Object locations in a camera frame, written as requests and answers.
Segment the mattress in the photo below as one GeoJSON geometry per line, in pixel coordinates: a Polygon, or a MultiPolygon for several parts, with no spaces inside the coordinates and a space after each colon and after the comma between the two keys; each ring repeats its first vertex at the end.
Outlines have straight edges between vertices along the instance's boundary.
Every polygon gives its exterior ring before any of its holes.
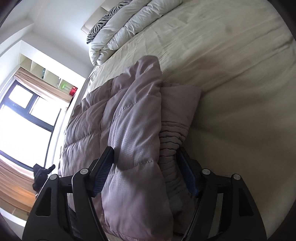
{"type": "Polygon", "coordinates": [[[144,55],[163,80],[203,89],[185,148],[239,173],[270,236],[296,198],[296,42],[266,0],[187,0],[95,67],[87,93],[144,55]]]}

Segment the window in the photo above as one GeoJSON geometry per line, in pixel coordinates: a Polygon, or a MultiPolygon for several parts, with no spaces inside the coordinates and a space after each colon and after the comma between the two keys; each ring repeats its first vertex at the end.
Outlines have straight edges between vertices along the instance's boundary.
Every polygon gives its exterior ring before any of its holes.
{"type": "Polygon", "coordinates": [[[28,170],[44,167],[60,111],[15,80],[0,103],[0,154],[28,170]]]}

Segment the black robotic device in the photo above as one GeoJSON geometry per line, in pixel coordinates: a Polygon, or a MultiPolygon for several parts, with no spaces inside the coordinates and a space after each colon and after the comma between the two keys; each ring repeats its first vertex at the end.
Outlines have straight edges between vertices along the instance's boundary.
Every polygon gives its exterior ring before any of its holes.
{"type": "MultiPolygon", "coordinates": [[[[102,191],[113,164],[114,150],[107,147],[89,168],[73,176],[51,175],[41,189],[28,218],[23,241],[108,241],[91,198],[102,191]],[[67,193],[73,193],[81,238],[73,235],[67,193]]],[[[202,169],[183,148],[176,160],[188,190],[197,198],[197,208],[183,241],[264,241],[267,240],[258,208],[240,175],[222,177],[202,169]],[[217,194],[223,193],[218,234],[208,238],[217,194]]]]}

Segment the folded white duvet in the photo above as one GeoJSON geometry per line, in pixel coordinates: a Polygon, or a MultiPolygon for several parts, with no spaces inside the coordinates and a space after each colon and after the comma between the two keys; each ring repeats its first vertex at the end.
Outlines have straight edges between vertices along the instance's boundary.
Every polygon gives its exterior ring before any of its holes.
{"type": "Polygon", "coordinates": [[[121,8],[90,43],[93,65],[102,65],[145,27],[176,8],[182,0],[133,0],[121,8]]]}

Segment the beige headboard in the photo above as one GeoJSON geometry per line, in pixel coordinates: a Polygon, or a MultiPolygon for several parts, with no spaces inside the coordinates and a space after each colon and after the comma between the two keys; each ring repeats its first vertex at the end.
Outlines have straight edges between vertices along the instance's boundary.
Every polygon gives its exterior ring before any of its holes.
{"type": "Polygon", "coordinates": [[[82,26],[81,30],[88,34],[92,27],[115,5],[123,0],[105,0],[101,6],[90,16],[86,23],[82,26]]]}

